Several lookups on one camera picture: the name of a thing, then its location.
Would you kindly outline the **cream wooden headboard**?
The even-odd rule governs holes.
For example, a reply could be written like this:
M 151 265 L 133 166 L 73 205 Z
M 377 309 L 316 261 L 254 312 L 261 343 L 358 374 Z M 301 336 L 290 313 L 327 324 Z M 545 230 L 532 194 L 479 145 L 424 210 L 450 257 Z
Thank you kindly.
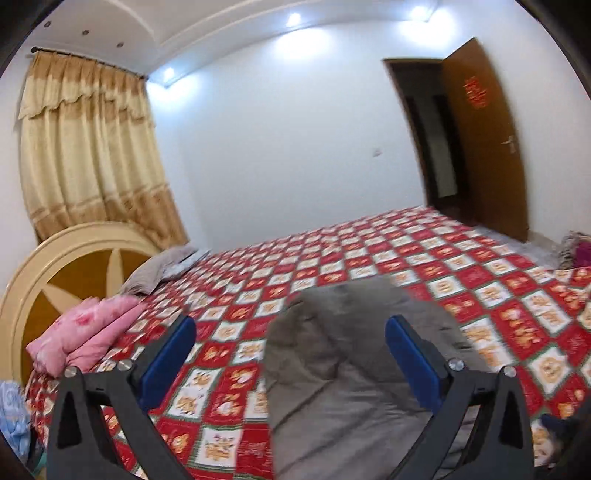
M 26 383 L 26 345 L 60 315 L 89 297 L 115 295 L 160 249 L 136 226 L 94 222 L 40 244 L 17 269 L 1 302 L 1 378 Z

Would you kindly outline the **dark door frame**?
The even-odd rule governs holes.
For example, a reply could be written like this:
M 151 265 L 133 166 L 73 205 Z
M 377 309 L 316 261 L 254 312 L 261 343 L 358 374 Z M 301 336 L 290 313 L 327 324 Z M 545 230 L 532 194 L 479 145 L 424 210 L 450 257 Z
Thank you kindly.
M 386 59 L 419 158 L 427 204 L 464 223 L 471 221 L 464 149 L 447 90 L 442 62 Z

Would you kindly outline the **pink folded quilt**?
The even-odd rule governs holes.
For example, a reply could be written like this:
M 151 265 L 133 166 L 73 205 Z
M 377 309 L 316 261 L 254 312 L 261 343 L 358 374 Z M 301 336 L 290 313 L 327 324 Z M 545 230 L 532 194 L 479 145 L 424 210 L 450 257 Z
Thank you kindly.
M 27 344 L 33 369 L 53 378 L 67 367 L 90 372 L 144 311 L 145 304 L 130 295 L 83 300 Z

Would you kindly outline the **red double happiness sticker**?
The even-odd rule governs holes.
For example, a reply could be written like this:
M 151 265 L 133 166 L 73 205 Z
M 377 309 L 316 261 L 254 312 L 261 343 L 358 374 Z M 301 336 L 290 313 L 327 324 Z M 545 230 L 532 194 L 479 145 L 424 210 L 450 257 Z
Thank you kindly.
M 484 109 L 489 105 L 489 92 L 476 76 L 471 76 L 464 81 L 464 89 L 467 101 L 475 109 Z

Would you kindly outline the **brown wooden door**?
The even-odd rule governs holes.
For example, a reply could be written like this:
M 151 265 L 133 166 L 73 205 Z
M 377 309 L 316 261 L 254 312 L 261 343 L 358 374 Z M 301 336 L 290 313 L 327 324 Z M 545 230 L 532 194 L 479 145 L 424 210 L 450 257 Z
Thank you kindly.
M 445 58 L 442 76 L 464 149 L 475 220 L 517 241 L 527 241 L 527 183 L 517 130 L 481 43 L 472 38 Z M 475 109 L 467 101 L 464 81 L 471 76 L 488 89 L 489 105 L 484 109 Z M 509 135 L 515 137 L 515 154 L 501 144 Z

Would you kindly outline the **grey puffer jacket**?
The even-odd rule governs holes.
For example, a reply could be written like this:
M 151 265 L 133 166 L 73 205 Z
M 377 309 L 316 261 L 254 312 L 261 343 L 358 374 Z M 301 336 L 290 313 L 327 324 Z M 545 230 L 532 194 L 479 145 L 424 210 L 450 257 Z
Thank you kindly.
M 443 307 L 376 276 L 301 291 L 270 322 L 263 356 L 278 479 L 386 479 L 424 430 L 422 408 L 387 346 L 403 316 L 447 358 L 487 370 Z

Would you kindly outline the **blue patterned cloth pile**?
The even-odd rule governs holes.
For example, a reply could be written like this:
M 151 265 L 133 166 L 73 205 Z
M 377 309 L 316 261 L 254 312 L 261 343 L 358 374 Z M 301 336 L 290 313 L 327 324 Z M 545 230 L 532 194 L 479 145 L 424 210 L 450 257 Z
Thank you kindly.
M 0 384 L 1 432 L 16 456 L 25 462 L 31 442 L 31 420 L 21 386 L 13 381 Z

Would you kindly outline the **pink clothes on floor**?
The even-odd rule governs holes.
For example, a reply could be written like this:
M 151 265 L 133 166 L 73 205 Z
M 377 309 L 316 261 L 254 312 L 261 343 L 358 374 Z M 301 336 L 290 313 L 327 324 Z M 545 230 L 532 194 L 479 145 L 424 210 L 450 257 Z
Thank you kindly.
M 559 246 L 558 258 L 561 269 L 589 266 L 590 235 L 579 231 L 570 231 Z

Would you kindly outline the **striped grey pillow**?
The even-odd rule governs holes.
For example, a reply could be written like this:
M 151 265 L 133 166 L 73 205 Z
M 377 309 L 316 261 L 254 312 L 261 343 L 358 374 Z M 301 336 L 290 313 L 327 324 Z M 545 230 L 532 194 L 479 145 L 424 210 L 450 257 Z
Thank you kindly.
M 150 295 L 161 283 L 179 278 L 209 253 L 209 249 L 190 244 L 164 250 L 135 269 L 121 286 L 119 294 Z

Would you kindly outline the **red patterned bed sheet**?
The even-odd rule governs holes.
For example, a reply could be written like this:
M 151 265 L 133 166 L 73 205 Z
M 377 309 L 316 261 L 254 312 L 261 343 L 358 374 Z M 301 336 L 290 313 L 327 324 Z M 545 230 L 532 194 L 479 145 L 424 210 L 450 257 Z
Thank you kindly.
M 197 340 L 151 419 L 193 477 L 270 479 L 270 321 L 304 289 L 377 275 L 442 306 L 489 366 L 516 367 L 530 413 L 569 416 L 589 392 L 589 269 L 548 270 L 423 207 L 206 257 L 158 287 L 95 367 L 138 356 L 187 311 Z

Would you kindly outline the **beige gold curtain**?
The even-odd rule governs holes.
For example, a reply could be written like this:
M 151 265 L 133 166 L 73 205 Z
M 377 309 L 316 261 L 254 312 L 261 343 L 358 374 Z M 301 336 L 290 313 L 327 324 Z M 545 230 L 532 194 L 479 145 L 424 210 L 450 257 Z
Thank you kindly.
M 21 185 L 39 240 L 122 222 L 167 249 L 188 237 L 160 159 L 144 78 L 39 51 L 18 114 Z

